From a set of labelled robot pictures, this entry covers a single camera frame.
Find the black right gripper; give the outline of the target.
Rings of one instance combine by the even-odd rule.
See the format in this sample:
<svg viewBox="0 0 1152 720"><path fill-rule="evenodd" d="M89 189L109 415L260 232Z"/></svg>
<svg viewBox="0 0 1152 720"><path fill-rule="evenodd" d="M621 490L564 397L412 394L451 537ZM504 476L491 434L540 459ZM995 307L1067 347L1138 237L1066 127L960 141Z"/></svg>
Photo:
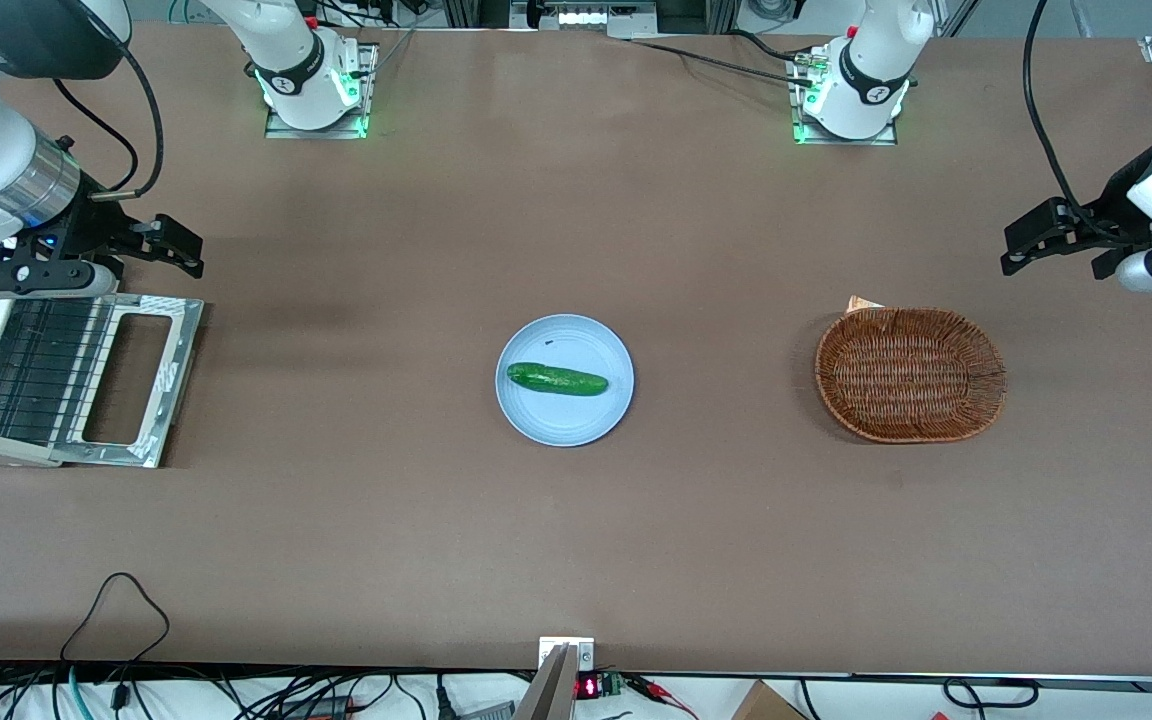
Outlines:
<svg viewBox="0 0 1152 720"><path fill-rule="evenodd" d="M91 195L100 191L97 184L81 184L56 217L23 228L20 242L46 247L65 258L90 252L126 253L142 262L177 266L195 279L204 275L200 236L166 214L138 222L116 200L92 200Z"/></svg>

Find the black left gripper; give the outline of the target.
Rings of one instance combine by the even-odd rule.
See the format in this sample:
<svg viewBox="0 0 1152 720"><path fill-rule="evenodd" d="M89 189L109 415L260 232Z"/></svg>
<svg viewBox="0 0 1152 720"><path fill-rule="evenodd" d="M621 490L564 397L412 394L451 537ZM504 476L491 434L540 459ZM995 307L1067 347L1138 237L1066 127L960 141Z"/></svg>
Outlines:
<svg viewBox="0 0 1152 720"><path fill-rule="evenodd" d="M1096 251L1091 262L1097 281L1152 281L1152 220L1128 192L1152 162L1152 145L1111 174L1096 200L1039 202L1036 209L1007 225L1001 272L1015 275L1033 262L1053 256Z"/></svg>

